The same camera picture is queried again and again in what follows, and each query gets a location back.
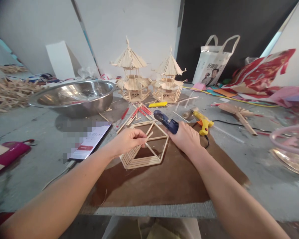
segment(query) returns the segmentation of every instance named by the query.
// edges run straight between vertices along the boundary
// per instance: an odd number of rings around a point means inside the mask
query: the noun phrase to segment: printed man photo on bag
[[[206,73],[204,79],[202,80],[202,84],[204,84],[206,86],[215,85],[217,82],[213,82],[213,80],[216,78],[218,72],[219,72],[219,69],[217,69],[217,68],[213,69],[211,77],[209,77],[210,73]]]

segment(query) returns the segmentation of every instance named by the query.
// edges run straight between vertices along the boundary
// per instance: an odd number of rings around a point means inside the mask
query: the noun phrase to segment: white tote bag
[[[224,52],[224,48],[228,41],[237,38],[231,52]],[[214,39],[215,46],[209,46],[210,41]],[[228,38],[224,45],[218,46],[218,38],[211,35],[205,46],[200,47],[200,57],[196,67],[193,84],[203,83],[205,85],[215,85],[218,82],[229,58],[234,53],[239,42],[240,36],[234,35]]]

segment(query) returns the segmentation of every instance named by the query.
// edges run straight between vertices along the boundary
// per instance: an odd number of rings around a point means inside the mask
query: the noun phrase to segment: stainless steel bowl
[[[71,82],[34,94],[29,104],[70,118],[84,118],[105,111],[112,103],[115,88],[115,84],[108,81]]]

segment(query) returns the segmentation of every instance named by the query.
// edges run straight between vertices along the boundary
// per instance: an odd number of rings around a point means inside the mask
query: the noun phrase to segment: pink paper
[[[285,99],[292,96],[299,95],[299,87],[297,86],[285,86],[278,90],[276,93],[272,94],[269,99],[275,102],[277,105],[289,108],[292,103],[286,101]]]
[[[206,86],[202,83],[196,83],[193,88],[198,89],[198,90],[206,90]]]

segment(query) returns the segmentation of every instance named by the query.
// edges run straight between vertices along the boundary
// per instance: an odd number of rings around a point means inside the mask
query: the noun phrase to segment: blue clamp
[[[169,118],[166,115],[164,115],[162,111],[155,110],[154,118],[161,122],[169,131],[172,132],[172,134],[177,133],[178,123],[173,119],[169,120]]]

